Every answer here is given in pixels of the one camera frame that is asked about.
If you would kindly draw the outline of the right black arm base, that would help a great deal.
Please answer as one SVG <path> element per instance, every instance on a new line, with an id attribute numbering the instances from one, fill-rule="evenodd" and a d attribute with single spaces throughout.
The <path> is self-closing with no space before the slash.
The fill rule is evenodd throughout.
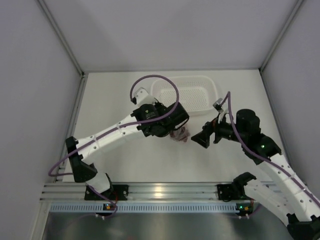
<path id="1" fill-rule="evenodd" d="M 241 199 L 238 188 L 233 184 L 218 184 L 216 187 L 220 201 L 230 202 Z"/>

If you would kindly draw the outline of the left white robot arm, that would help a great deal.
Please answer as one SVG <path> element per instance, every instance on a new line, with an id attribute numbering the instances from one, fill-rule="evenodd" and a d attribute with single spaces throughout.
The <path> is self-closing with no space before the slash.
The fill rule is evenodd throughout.
<path id="1" fill-rule="evenodd" d="M 86 183 L 102 200 L 113 194 L 107 173 L 95 167 L 104 154 L 132 140 L 149 136 L 163 138 L 182 128 L 190 119 L 181 103 L 166 107 L 160 102 L 143 104 L 117 124 L 88 137 L 73 136 L 65 144 L 73 179 Z"/>

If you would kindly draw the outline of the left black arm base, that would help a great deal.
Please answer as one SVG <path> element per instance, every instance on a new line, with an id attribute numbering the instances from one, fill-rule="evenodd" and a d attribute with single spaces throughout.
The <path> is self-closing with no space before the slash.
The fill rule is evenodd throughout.
<path id="1" fill-rule="evenodd" d="M 129 193 L 129 185 L 127 184 L 114 184 L 112 189 L 102 192 L 101 195 L 111 201 L 127 201 Z M 85 201 L 103 201 L 104 198 L 94 193 L 88 186 L 85 189 Z"/>

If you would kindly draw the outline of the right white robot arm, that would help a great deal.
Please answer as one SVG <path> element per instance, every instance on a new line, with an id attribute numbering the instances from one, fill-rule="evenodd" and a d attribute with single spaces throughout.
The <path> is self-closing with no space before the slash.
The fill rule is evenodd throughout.
<path id="1" fill-rule="evenodd" d="M 231 123 L 220 112 L 191 140 L 207 149 L 211 136 L 214 136 L 214 144 L 221 139 L 240 143 L 244 154 L 272 179 L 282 193 L 278 195 L 257 176 L 245 172 L 233 179 L 227 200 L 258 201 L 285 225 L 294 240 L 320 238 L 320 200 L 297 176 L 275 141 L 261 132 L 260 119 L 253 110 L 239 110 L 236 122 Z"/>

